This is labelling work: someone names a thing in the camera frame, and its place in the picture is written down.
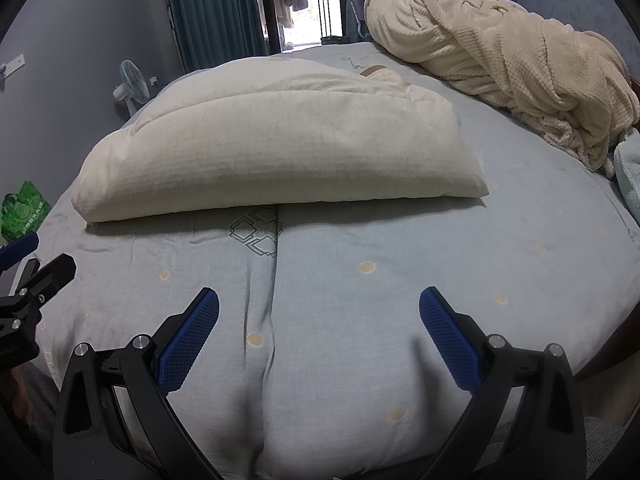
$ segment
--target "green plastic bag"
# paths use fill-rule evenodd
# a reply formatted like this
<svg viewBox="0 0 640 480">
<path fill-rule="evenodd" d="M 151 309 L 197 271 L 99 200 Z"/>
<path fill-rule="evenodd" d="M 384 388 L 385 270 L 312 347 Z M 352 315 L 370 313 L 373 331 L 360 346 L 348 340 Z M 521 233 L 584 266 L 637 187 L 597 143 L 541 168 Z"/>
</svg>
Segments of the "green plastic bag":
<svg viewBox="0 0 640 480">
<path fill-rule="evenodd" d="M 7 242 L 13 242 L 29 231 L 37 231 L 51 211 L 36 187 L 25 181 L 18 194 L 8 194 L 0 210 L 0 234 Z"/>
</svg>

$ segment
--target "sliding glass door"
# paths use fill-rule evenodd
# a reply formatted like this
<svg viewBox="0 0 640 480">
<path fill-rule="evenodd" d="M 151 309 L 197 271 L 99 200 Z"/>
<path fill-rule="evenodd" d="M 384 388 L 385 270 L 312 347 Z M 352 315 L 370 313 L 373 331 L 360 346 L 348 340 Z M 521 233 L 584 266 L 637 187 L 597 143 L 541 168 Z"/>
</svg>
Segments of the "sliding glass door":
<svg viewBox="0 0 640 480">
<path fill-rule="evenodd" d="M 257 1 L 271 54 L 318 46 L 322 38 L 345 34 L 346 0 Z"/>
</svg>

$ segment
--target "blue gripper pad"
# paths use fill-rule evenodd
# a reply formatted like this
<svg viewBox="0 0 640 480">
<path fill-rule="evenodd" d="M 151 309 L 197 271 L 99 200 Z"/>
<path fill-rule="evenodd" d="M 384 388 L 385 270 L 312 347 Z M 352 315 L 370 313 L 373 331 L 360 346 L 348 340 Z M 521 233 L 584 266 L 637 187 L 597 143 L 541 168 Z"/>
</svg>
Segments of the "blue gripper pad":
<svg viewBox="0 0 640 480">
<path fill-rule="evenodd" d="M 156 385 L 167 396 L 179 390 L 207 337 L 218 321 L 218 295 L 209 290 L 194 307 L 187 319 L 158 358 Z"/>
<path fill-rule="evenodd" d="M 462 390 L 476 393 L 482 385 L 480 358 L 452 318 L 455 313 L 430 286 L 420 295 L 420 318 L 449 372 Z"/>
<path fill-rule="evenodd" d="M 11 269 L 16 263 L 38 248 L 38 235 L 29 231 L 15 242 L 0 249 L 0 272 Z"/>
</svg>

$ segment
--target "light blue towel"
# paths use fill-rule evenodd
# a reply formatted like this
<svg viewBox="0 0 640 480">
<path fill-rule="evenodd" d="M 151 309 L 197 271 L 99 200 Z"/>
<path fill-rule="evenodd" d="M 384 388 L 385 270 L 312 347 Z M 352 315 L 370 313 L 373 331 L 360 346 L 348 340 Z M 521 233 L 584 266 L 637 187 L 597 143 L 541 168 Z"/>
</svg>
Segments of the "light blue towel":
<svg viewBox="0 0 640 480">
<path fill-rule="evenodd" d="M 626 206 L 640 224 L 640 134 L 635 128 L 617 146 L 613 165 Z"/>
</svg>

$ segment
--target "chair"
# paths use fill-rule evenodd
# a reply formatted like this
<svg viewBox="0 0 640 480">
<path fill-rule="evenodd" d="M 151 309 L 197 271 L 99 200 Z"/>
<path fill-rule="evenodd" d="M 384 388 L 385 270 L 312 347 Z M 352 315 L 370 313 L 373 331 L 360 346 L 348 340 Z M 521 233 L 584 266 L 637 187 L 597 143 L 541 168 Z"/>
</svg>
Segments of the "chair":
<svg viewBox="0 0 640 480">
<path fill-rule="evenodd" d="M 353 13 L 356 16 L 356 20 L 358 22 L 358 36 L 362 40 L 371 41 L 371 35 L 364 30 L 367 30 L 367 23 L 364 20 L 364 1 L 365 0 L 349 0 L 351 2 L 351 9 L 353 9 Z"/>
</svg>

